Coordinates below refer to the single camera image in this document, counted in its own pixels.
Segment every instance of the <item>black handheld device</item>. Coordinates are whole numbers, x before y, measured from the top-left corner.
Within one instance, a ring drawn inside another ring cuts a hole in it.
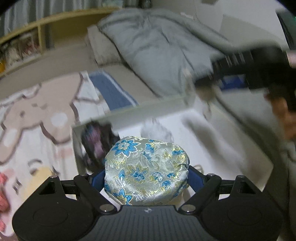
[[[195,194],[175,206],[121,206],[100,191],[105,170],[60,181],[49,177],[16,211],[20,241],[198,240],[276,241],[282,225],[277,206],[245,176],[234,181],[189,167]],[[65,194],[75,194],[77,200]],[[230,194],[219,200],[220,194]]]
[[[213,73],[196,80],[195,86],[212,85],[224,76],[245,74],[245,87],[268,88],[272,98],[283,97],[296,111],[296,51],[268,46],[233,52],[213,60]]]

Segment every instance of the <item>white box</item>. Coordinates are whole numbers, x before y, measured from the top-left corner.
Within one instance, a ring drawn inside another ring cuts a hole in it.
[[[207,108],[210,109],[208,120],[204,117]],[[149,118],[156,118],[171,131],[174,143],[189,156],[190,165],[201,165],[205,174],[215,173],[226,180],[243,174],[260,190],[264,189],[273,169],[271,161],[225,113],[214,104],[208,106],[201,102],[195,93],[120,109],[95,121],[111,123],[112,130],[123,138],[140,136],[143,123]],[[81,158],[81,133],[85,125],[73,128],[73,146],[80,174],[86,173]]]

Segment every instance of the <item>floral fabric pouch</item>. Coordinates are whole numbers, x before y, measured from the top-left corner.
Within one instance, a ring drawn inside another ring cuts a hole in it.
[[[125,137],[105,157],[105,191],[121,205],[166,205],[187,187],[188,167],[178,145]]]

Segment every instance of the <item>blanket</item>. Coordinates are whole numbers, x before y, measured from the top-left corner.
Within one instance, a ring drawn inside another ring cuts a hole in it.
[[[0,101],[0,175],[7,177],[0,191],[9,203],[0,213],[0,240],[17,240],[13,214],[48,176],[78,175],[71,126],[129,105],[136,102],[102,70],[64,75]]]
[[[98,28],[159,96],[182,93],[184,72],[190,71],[193,79],[204,77],[212,69],[212,56],[235,49],[202,23],[163,9],[117,11],[101,20]]]

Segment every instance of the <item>person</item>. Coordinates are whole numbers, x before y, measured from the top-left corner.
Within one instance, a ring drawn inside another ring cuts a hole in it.
[[[265,98],[272,105],[272,112],[278,118],[284,130],[284,138],[292,140],[296,137],[296,112],[288,110],[287,101],[284,98],[272,99],[269,95]]]

